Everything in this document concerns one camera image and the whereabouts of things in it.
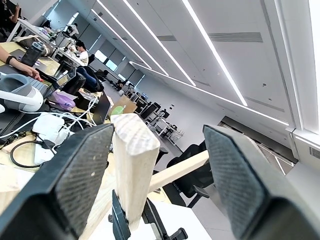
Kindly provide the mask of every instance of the keyboard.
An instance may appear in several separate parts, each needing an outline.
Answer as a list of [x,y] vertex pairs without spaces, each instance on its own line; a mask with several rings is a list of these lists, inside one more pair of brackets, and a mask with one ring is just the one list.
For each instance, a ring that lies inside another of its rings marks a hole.
[[45,81],[41,82],[31,77],[29,78],[29,82],[31,86],[38,89],[42,95],[46,93],[46,90],[48,89],[48,87],[50,87],[49,85],[51,85],[50,83],[47,84],[47,82]]

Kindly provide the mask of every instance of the black water bottle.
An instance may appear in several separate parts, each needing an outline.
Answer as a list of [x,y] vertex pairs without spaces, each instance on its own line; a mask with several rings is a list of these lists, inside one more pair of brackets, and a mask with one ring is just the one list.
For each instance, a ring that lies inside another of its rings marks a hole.
[[41,54],[44,52],[44,50],[45,46],[43,42],[33,42],[31,47],[29,47],[29,49],[24,54],[21,62],[25,65],[33,67],[37,60],[41,57]]

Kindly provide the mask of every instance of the green object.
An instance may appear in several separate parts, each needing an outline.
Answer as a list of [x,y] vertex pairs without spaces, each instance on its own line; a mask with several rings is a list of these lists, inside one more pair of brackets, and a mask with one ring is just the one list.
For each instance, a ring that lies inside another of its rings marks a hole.
[[120,115],[124,113],[124,110],[127,106],[117,106],[115,109],[113,109],[111,116],[112,115]]

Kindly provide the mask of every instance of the ceiling light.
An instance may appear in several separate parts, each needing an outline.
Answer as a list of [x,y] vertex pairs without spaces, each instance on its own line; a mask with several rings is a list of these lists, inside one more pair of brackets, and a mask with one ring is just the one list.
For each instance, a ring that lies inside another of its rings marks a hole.
[[309,0],[309,9],[311,17],[311,28],[313,38],[313,50],[314,50],[314,61],[315,61],[315,79],[316,79],[316,94],[317,94],[317,105],[318,105],[318,131],[320,132],[320,1]]
[[123,24],[106,8],[105,5],[99,0],[97,2],[104,8],[104,10],[120,25],[120,27],[133,39],[133,41],[151,58],[151,60],[164,72],[165,75],[169,76],[169,74],[164,70],[162,66],[150,55],[150,53],[137,41],[137,39],[123,26]]
[[209,48],[211,49],[216,61],[219,63],[222,71],[224,72],[226,78],[229,80],[231,86],[233,87],[235,93],[238,95],[239,99],[241,100],[242,104],[244,106],[248,106],[245,98],[242,96],[241,92],[239,91],[239,88],[237,87],[235,81],[233,80],[233,78],[231,77],[226,65],[224,64],[224,62],[222,61],[221,57],[219,56],[213,42],[210,40],[206,30],[204,29],[204,26],[201,24],[198,16],[196,15],[194,9],[192,8],[192,6],[190,5],[188,0],[182,0],[183,4],[185,5],[186,9],[188,10],[188,12],[190,13],[192,19],[194,20],[196,26],[198,27],[198,29],[200,30],[204,40],[206,41],[206,43],[208,44]]
[[123,40],[122,37],[121,37],[111,26],[109,26],[109,24],[108,24],[102,17],[100,17],[100,16],[96,13],[95,10],[91,9],[91,11],[92,11],[92,12],[118,37],[118,39],[120,39],[148,68],[152,69],[152,68],[148,65],[148,63],[146,63],[146,62],[142,59],[142,57],[140,57],[140,56],[138,55],[138,53],[136,53],[136,51],[133,50],[132,47],[130,47],[129,44],[126,43],[126,41]]
[[180,71],[183,73],[183,75],[189,80],[189,82],[196,86],[194,81],[188,76],[186,71],[180,66],[180,64],[177,62],[177,60],[171,55],[171,53],[166,49],[166,47],[162,44],[162,42],[157,38],[157,36],[154,34],[154,32],[148,27],[148,25],[145,23],[145,21],[139,16],[139,14],[134,10],[134,8],[128,3],[127,0],[123,0],[125,5],[133,12],[133,14],[136,16],[136,18],[142,23],[142,25],[147,29],[147,31],[151,34],[151,36],[156,40],[156,42],[160,45],[160,47],[165,51],[165,53],[171,58],[171,60],[174,62],[174,64],[180,69]]
[[147,67],[145,67],[145,66],[142,66],[142,65],[140,65],[140,64],[138,64],[138,63],[135,63],[135,62],[133,62],[133,61],[130,61],[130,64],[137,65],[137,66],[142,67],[142,68],[144,68],[144,69],[147,69],[147,70],[149,70],[149,71],[151,71],[151,72],[154,72],[154,73],[156,73],[156,74],[159,74],[159,75],[161,75],[161,76],[164,76],[164,77],[166,77],[166,78],[168,78],[168,79],[171,79],[171,80],[174,80],[174,81],[176,81],[176,82],[178,82],[178,83],[181,83],[181,84],[183,84],[183,85],[186,85],[186,86],[188,86],[188,87],[190,87],[190,88],[196,89],[196,90],[201,91],[201,92],[203,92],[203,93],[205,93],[205,94],[209,94],[209,95],[211,95],[211,96],[213,96],[213,97],[215,97],[215,98],[218,98],[218,99],[220,99],[220,100],[226,101],[226,102],[228,102],[228,103],[230,103],[230,104],[236,105],[236,106],[238,106],[238,107],[240,107],[240,108],[246,109],[246,110],[248,110],[248,111],[250,111],[250,112],[253,112],[253,113],[258,114],[258,115],[260,115],[260,116],[263,116],[263,117],[265,117],[265,118],[271,119],[271,120],[276,121],[276,122],[278,122],[278,123],[280,123],[280,124],[283,124],[283,125],[285,125],[285,126],[289,126],[289,124],[288,124],[287,122],[285,122],[285,121],[281,121],[281,120],[276,119],[276,118],[274,118],[274,117],[272,117],[272,116],[268,116],[268,115],[266,115],[266,114],[264,114],[264,113],[262,113],[262,112],[253,110],[253,109],[251,109],[251,108],[249,108],[249,107],[243,106],[243,105],[241,105],[241,104],[239,104],[239,103],[236,103],[236,102],[234,102],[234,101],[230,101],[230,100],[228,100],[228,99],[226,99],[226,98],[224,98],[224,97],[215,95],[215,94],[213,94],[213,93],[211,93],[211,92],[205,91],[205,90],[203,90],[203,89],[201,89],[201,88],[198,88],[198,87],[196,87],[196,86],[192,86],[192,85],[190,85],[190,84],[188,84],[188,83],[185,83],[185,82],[183,82],[183,81],[180,81],[180,80],[178,80],[178,79],[175,79],[175,78],[173,78],[173,77],[171,77],[171,76],[166,76],[166,75],[162,74],[161,72],[157,72],[157,71],[155,71],[155,70],[149,69],[149,68],[147,68]]

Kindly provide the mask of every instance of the watch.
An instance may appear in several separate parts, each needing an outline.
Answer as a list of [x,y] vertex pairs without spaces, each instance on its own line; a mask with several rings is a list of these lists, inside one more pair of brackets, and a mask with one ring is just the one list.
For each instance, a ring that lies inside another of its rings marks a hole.
[[10,61],[11,61],[11,59],[15,59],[15,60],[17,60],[17,57],[15,57],[15,56],[8,56],[8,58],[6,59],[6,61],[5,61],[5,64],[8,64],[8,65],[10,65]]

